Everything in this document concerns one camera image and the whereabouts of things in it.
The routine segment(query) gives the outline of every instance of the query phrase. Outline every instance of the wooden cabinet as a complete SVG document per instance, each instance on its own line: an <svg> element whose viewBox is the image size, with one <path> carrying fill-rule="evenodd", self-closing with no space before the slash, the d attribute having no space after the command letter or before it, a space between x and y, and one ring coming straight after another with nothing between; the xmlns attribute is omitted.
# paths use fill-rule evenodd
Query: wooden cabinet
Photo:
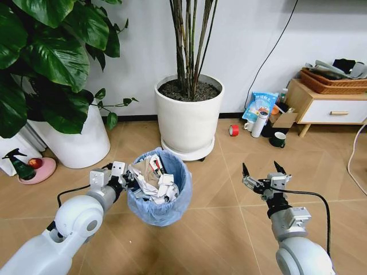
<svg viewBox="0 0 367 275"><path fill-rule="evenodd" d="M295 108L296 122L305 124L304 136L311 124L363 124L367 120L367 94L322 95L292 79L288 86L287 104Z"/></svg>

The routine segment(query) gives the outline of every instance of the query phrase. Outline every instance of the red tape roll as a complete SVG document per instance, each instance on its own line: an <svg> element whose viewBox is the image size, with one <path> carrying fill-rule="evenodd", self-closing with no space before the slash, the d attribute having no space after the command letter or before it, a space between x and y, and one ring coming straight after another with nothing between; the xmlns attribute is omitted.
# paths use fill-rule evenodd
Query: red tape roll
<svg viewBox="0 0 367 275"><path fill-rule="evenodd" d="M239 134L239 126L238 125L231 125L229 126L229 134L231 136L237 136Z"/></svg>

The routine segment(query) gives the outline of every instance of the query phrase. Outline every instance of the snack bag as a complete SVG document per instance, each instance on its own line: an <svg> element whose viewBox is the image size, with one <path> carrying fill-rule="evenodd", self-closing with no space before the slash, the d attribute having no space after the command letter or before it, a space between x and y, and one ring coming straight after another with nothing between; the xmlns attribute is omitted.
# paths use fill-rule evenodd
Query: snack bag
<svg viewBox="0 0 367 275"><path fill-rule="evenodd" d="M244 112L242 118L255 122L261 111L270 113L274 107L278 93L252 93L252 101Z"/></svg>

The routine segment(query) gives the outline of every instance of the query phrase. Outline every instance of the cabinet drawer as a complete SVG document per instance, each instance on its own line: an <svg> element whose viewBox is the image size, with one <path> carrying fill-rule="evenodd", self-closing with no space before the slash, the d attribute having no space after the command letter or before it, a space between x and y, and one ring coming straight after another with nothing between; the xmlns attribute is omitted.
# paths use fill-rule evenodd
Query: cabinet drawer
<svg viewBox="0 0 367 275"><path fill-rule="evenodd" d="M362 123L367 117L367 101L314 100L301 123Z"/></svg>

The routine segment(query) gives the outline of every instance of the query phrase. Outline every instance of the pink plate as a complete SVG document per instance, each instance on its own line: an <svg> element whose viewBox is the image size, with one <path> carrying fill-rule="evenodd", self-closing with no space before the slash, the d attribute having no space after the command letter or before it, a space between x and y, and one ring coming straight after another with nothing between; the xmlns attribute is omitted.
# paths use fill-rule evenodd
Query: pink plate
<svg viewBox="0 0 367 275"><path fill-rule="evenodd" d="M18 181L23 184L36 184L43 182L45 179L50 177L56 169L56 162L52 158L42 158L42 161L43 165L40 168L35 169L36 175L34 176L33 179L23 180L20 179L18 176Z"/></svg>

